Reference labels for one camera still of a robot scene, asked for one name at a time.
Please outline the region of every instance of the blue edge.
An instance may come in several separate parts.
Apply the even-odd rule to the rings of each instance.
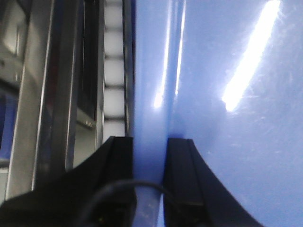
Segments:
[[[303,226],[302,11],[300,0],[137,0],[135,177],[161,183],[167,139],[193,139],[258,222]],[[160,195],[137,195],[133,226],[164,226]]]

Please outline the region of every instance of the metal frame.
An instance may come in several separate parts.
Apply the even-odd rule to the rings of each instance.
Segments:
[[[81,3],[32,3],[6,199],[72,168]]]
[[[53,0],[34,0],[32,4],[6,198],[28,192],[34,187],[53,9]]]

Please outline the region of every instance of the stainless steel surface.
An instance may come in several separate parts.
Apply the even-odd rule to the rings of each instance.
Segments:
[[[96,128],[96,122],[80,108],[77,109],[77,124],[89,129]]]
[[[27,16],[16,0],[9,0],[0,21],[0,78],[19,88],[27,40]]]
[[[6,198],[34,187],[41,116],[45,110],[53,7],[53,0],[34,0],[32,3]]]
[[[51,179],[59,177],[73,167],[82,21],[82,1],[65,1],[58,87],[53,112]]]
[[[98,34],[98,89],[96,108],[95,148],[102,145],[103,140],[103,93],[104,93],[104,1],[99,2],[99,34]]]

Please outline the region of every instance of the blue panel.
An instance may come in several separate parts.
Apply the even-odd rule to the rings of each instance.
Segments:
[[[301,0],[137,1],[137,177],[159,182],[167,137],[192,138],[260,223],[303,226],[302,12]]]
[[[14,126],[17,112],[17,101],[10,97],[4,97],[5,102],[4,106],[1,106],[1,111],[3,116],[1,121],[3,122],[3,132],[1,135],[1,148],[0,148],[0,158],[1,159],[10,159],[11,146],[14,135]]]

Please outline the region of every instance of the black wire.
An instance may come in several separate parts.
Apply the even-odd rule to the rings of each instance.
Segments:
[[[165,198],[172,204],[172,206],[175,208],[175,210],[181,214],[181,209],[179,205],[175,202],[174,197],[172,194],[167,191],[165,188],[162,186],[156,184],[156,183],[151,183],[147,181],[139,181],[139,180],[121,180],[121,181],[116,181],[111,184],[108,184],[101,188],[99,191],[97,191],[93,197],[86,203],[86,205],[83,207],[82,212],[80,213],[80,216],[76,222],[75,226],[78,227],[83,227],[87,220],[89,219],[90,214],[93,212],[93,210],[97,207],[98,204],[103,202],[107,197],[117,193],[117,192],[122,192],[125,190],[132,189],[134,187],[151,187],[154,188],[161,193],[164,194]]]

